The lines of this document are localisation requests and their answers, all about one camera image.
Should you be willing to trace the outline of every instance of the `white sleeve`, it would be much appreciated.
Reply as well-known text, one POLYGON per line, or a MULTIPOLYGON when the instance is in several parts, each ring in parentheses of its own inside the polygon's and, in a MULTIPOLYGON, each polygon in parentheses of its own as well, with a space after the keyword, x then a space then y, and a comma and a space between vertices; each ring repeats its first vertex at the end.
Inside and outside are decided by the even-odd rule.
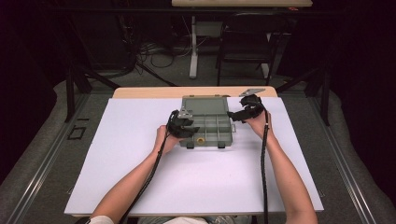
POLYGON ((201 217, 175 217, 163 224, 207 224, 201 217))
POLYGON ((106 216, 98 216, 91 218, 90 224, 114 224, 114 222, 106 216))

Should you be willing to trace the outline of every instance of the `chair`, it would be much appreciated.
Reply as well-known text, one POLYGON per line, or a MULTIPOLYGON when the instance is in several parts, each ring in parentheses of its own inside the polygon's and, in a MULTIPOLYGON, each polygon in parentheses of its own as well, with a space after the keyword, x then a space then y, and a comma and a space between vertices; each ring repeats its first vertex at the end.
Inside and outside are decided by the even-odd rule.
POLYGON ((276 49, 287 27, 287 20, 276 14, 236 13, 227 18, 221 25, 216 62, 218 86, 222 63, 257 63, 257 68, 261 67, 262 63, 267 63, 269 72, 266 85, 268 85, 276 49))

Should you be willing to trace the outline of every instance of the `wire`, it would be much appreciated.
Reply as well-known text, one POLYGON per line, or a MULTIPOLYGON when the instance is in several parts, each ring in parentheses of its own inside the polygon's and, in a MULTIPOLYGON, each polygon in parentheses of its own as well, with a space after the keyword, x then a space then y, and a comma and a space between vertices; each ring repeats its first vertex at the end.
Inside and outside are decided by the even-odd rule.
POLYGON ((189 47, 189 50, 183 55, 183 56, 186 56, 186 55, 188 55, 188 54, 190 53, 190 51, 192 50, 192 34, 190 33, 189 26, 187 25, 186 20, 184 20, 184 17, 181 17, 181 19, 183 19, 184 26, 186 27, 187 33, 189 33, 189 38, 190 38, 190 47, 189 47))
POLYGON ((168 84, 171 87, 178 87, 178 85, 176 85, 173 82, 170 82, 168 80, 163 79, 162 77, 160 77, 158 74, 156 74, 154 71, 152 71, 149 67, 146 67, 145 65, 143 65, 142 63, 136 63, 137 66, 139 66, 140 68, 142 68, 142 70, 147 71, 149 74, 151 74, 152 76, 158 78, 159 80, 165 82, 166 84, 168 84))
POLYGON ((268 195, 267 195, 267 181, 265 177, 265 147, 267 145, 267 135, 268 135, 268 111, 264 108, 265 113, 265 126, 264 134, 262 136, 262 156, 261 156, 261 168, 262 168, 262 194, 264 201, 264 224, 268 224, 268 195))
POLYGON ((110 74, 110 75, 101 75, 102 77, 105 77, 107 79, 111 79, 111 78, 116 78, 116 77, 123 77, 128 75, 129 73, 131 73, 132 71, 134 71, 134 67, 126 67, 124 68, 122 71, 115 73, 115 74, 110 74))
POLYGON ((153 61, 154 55, 155 55, 155 54, 152 54, 152 55, 151 55, 151 57, 150 57, 150 63, 151 63, 152 66, 154 66, 154 67, 156 67, 156 68, 165 68, 165 67, 169 67, 170 65, 172 65, 172 63, 173 63, 174 60, 175 60, 175 55, 173 54, 173 52, 170 52, 171 62, 170 62, 169 64, 166 64, 166 65, 163 65, 163 66, 159 66, 159 65, 154 64, 154 61, 153 61))

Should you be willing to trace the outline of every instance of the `table leg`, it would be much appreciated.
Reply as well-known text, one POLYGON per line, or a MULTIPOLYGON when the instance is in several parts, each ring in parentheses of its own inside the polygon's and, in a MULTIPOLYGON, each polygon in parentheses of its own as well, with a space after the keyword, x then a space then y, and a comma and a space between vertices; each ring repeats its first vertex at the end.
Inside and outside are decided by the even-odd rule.
MULTIPOLYGON (((267 34, 267 40, 270 41, 271 39, 271 34, 267 34)), ((269 67, 268 67, 268 63, 262 63, 261 64, 261 68, 262 68, 262 74, 264 75, 264 78, 267 78, 269 75, 269 67)))
POLYGON ((190 65, 190 78, 197 77, 198 67, 198 53, 197 53, 197 34, 195 17, 191 19, 191 65, 190 65))

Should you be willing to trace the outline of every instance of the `black cable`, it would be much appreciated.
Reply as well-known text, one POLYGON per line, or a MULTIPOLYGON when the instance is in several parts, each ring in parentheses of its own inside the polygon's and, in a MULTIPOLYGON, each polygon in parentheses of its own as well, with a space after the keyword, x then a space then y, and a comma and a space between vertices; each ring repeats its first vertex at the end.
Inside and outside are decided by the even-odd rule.
POLYGON ((162 77, 160 77, 158 74, 156 74, 154 71, 152 71, 151 69, 149 69, 148 67, 146 67, 145 65, 143 65, 142 63, 136 63, 137 66, 139 66, 140 68, 142 68, 143 70, 145 70, 146 72, 148 72, 149 74, 151 74, 152 76, 158 78, 159 80, 165 82, 166 84, 168 84, 171 87, 178 87, 178 85, 176 85, 173 82, 170 82, 168 80, 163 79, 162 77))
POLYGON ((119 71, 118 73, 115 74, 110 74, 110 75, 101 75, 102 77, 105 77, 107 79, 112 79, 112 78, 116 78, 116 77, 123 77, 128 75, 129 73, 131 73, 132 71, 134 71, 134 66, 133 67, 126 67, 124 68, 122 71, 119 71))
POLYGON ((265 177, 265 147, 267 145, 268 135, 268 111, 264 108, 265 113, 265 126, 264 134, 262 136, 262 156, 261 156, 261 167, 262 167, 262 194, 264 200, 264 224, 268 224, 268 195, 267 195, 267 181, 265 177))
POLYGON ((156 53, 152 53, 152 54, 151 54, 151 57, 150 57, 150 60, 149 60, 149 61, 150 61, 151 65, 154 66, 154 67, 156 67, 156 68, 166 68, 166 67, 169 67, 169 66, 172 65, 173 62, 175 61, 175 55, 174 55, 174 53, 165 50, 164 52, 162 52, 162 55, 170 55, 170 57, 171 57, 171 62, 170 62, 169 64, 167 64, 167 65, 159 66, 159 65, 154 64, 154 61, 153 61, 154 55, 156 55, 156 53))
POLYGON ((146 182, 143 185, 142 189, 140 189, 139 192, 137 193, 136 197, 134 198, 134 201, 128 207, 128 209, 126 210, 124 215, 121 217, 120 222, 119 222, 120 224, 123 223, 125 218, 128 217, 129 211, 131 211, 131 209, 137 203, 137 201, 139 200, 139 198, 142 196, 143 192, 146 190, 147 186, 149 185, 149 182, 151 181, 152 177, 154 177, 155 171, 157 170, 158 164, 160 163, 161 156, 163 155, 163 148, 165 147, 166 139, 170 135, 170 133, 168 132, 168 124, 169 124, 169 121, 170 121, 170 119, 172 118, 173 115, 174 115, 174 113, 172 113, 169 116, 168 122, 166 123, 165 137, 163 139, 163 143, 161 144, 160 151, 158 151, 157 159, 155 160, 155 163, 154 163, 154 166, 153 166, 153 168, 151 170, 151 173, 149 174, 148 179, 146 180, 146 182))

